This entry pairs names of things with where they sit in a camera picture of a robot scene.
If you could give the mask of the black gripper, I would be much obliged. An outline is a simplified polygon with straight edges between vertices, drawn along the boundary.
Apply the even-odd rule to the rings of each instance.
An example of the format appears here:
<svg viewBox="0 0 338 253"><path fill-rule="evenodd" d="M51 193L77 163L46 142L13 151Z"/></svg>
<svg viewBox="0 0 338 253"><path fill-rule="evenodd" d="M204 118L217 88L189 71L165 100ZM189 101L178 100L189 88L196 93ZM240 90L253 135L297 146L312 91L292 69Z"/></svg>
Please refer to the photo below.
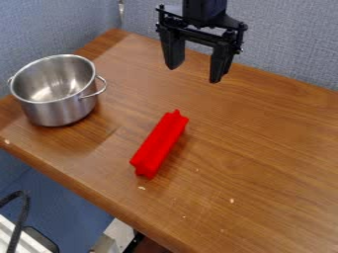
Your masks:
<svg viewBox="0 0 338 253"><path fill-rule="evenodd" d="M182 0L181 6L161 4L158 32L166 65L177 69L185 61L185 40L214 45L210 60L210 82L218 83L229 73L234 53L242 52L246 23L228 15L228 0Z"/></svg>

